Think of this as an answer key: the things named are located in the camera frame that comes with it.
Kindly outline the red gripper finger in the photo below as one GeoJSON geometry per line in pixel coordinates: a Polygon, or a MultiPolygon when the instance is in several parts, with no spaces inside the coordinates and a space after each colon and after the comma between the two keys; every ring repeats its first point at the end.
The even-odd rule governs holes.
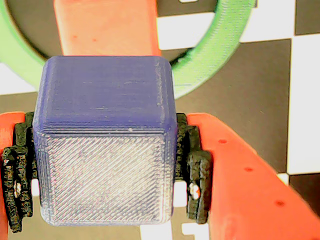
{"type": "Polygon", "coordinates": [[[38,179],[33,137],[34,112],[0,115],[0,238],[22,231],[33,216],[32,180],[38,179]]]}
{"type": "Polygon", "coordinates": [[[319,239],[309,204],[229,126],[208,113],[178,113],[177,125],[186,214],[208,224],[213,240],[319,239]]]}

